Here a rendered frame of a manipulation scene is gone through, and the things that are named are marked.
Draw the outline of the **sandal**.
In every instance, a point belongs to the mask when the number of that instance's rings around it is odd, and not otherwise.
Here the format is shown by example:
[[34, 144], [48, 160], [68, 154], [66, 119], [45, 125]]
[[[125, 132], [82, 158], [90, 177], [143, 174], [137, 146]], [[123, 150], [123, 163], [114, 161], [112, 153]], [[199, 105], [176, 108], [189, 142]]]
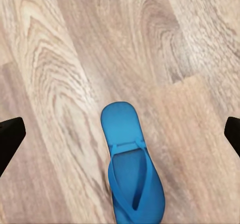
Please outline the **sandal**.
[[100, 120], [111, 157], [108, 180], [117, 224], [160, 224], [164, 189], [134, 106], [124, 101], [110, 103]]

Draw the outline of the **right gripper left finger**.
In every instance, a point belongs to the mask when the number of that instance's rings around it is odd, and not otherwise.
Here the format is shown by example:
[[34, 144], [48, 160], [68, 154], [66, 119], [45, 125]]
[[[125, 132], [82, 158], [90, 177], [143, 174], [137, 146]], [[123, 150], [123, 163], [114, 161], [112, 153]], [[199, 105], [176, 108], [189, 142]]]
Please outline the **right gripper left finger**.
[[25, 137], [22, 117], [0, 122], [0, 177]]

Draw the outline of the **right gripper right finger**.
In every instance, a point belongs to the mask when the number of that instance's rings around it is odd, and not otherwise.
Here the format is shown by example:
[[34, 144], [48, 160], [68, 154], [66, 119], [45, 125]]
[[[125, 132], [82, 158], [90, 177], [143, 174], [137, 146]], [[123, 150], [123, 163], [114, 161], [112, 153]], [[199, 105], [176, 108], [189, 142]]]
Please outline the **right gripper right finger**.
[[240, 157], [240, 119], [229, 117], [225, 125], [224, 135]]

